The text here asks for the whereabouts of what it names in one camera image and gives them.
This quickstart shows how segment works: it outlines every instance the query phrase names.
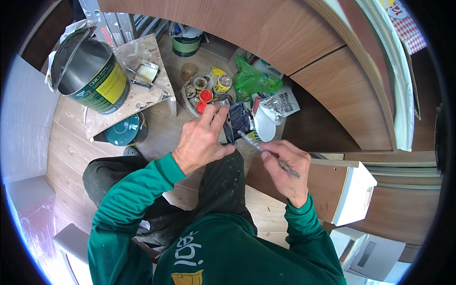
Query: hand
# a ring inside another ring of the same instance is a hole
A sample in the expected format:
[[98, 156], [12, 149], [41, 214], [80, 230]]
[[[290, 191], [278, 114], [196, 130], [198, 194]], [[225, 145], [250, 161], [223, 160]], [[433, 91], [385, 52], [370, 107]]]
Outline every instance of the hand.
[[[306, 203], [309, 193], [307, 177], [311, 156], [287, 140], [262, 143], [261, 147], [266, 150], [261, 154], [261, 159], [263, 159], [264, 167], [271, 175], [275, 187], [288, 198], [293, 206], [301, 208]], [[291, 169], [301, 176], [301, 179], [280, 167], [277, 158], [271, 153], [278, 154]]]
[[184, 175], [234, 152], [234, 145], [218, 142], [228, 111], [228, 106], [210, 104], [199, 118], [184, 124], [179, 144], [171, 153]]

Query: paintbrush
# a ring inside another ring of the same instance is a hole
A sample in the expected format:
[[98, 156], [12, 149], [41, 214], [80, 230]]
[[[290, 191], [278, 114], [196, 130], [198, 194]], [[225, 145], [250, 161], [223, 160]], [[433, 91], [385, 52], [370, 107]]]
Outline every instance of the paintbrush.
[[[238, 130], [238, 134], [240, 134], [251, 146], [253, 146], [254, 148], [256, 148], [256, 150], [258, 150], [259, 152], [263, 152], [265, 151], [260, 143], [257, 141], [257, 140], [254, 140], [252, 138], [249, 138], [248, 136], [246, 136], [246, 134], [244, 134], [242, 131]], [[283, 169], [285, 169], [286, 171], [288, 171], [289, 173], [293, 174], [294, 176], [298, 177], [298, 178], [301, 178], [301, 176], [296, 172], [294, 171], [293, 169], [291, 169], [286, 163], [285, 161], [283, 161], [282, 159], [280, 159], [276, 154], [273, 154], [273, 156], [275, 158], [277, 158], [277, 161], [279, 162], [279, 165], [280, 167], [282, 167]]]
[[163, 90], [162, 88], [158, 87], [156, 84], [150, 82], [150, 80], [147, 80], [147, 79], [144, 78], [141, 74], [137, 73], [137, 72], [134, 71], [133, 69], [129, 68], [129, 67], [125, 64], [125, 62], [122, 62], [122, 63], [124, 64], [125, 68], [126, 68], [128, 71], [132, 72], [134, 75], [136, 75], [137, 77], [139, 77], [141, 80], [143, 80], [144, 82], [148, 83], [149, 85], [152, 85], [152, 86], [154, 86], [154, 87], [157, 87], [158, 89], [160, 89], [160, 90], [161, 90], [163, 93], [165, 93], [166, 95], [169, 95], [168, 92], [166, 92], [166, 91]]

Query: black pants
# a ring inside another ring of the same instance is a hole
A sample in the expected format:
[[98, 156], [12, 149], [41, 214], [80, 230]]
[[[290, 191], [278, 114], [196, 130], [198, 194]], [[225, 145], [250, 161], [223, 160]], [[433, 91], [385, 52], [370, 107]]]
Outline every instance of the black pants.
[[[90, 199], [97, 207], [110, 188], [128, 174], [145, 168], [148, 162], [139, 156], [98, 158], [89, 163], [83, 174], [83, 183]], [[242, 216], [254, 225], [245, 207], [244, 160], [234, 153], [209, 163], [198, 189], [198, 204], [191, 211], [171, 205], [163, 196], [150, 205], [143, 220], [150, 225], [140, 226], [136, 238], [150, 248], [164, 251], [192, 222], [209, 213], [232, 213]]]

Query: sleeve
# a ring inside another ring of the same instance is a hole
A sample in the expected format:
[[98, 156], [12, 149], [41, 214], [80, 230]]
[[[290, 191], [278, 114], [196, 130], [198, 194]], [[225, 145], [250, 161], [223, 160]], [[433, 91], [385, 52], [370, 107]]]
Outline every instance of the sleeve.
[[312, 196], [309, 194], [301, 208], [287, 201], [285, 209], [288, 222], [285, 240], [290, 250], [322, 270], [335, 284], [346, 284], [332, 240], [318, 222]]
[[94, 285], [151, 282], [152, 262], [131, 239], [147, 207], [183, 178], [168, 153], [112, 186], [93, 217], [88, 240], [88, 264]]

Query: red paint lid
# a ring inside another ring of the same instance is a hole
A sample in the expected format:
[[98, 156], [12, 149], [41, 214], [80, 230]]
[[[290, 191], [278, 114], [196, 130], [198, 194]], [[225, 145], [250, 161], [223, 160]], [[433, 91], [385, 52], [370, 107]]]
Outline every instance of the red paint lid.
[[211, 90], [201, 90], [200, 92], [200, 100], [203, 102], [210, 102], [214, 98], [214, 95], [212, 94]]
[[204, 112], [204, 109], [206, 108], [207, 103], [206, 102], [198, 102], [197, 103], [197, 111], [198, 113], [202, 114]]

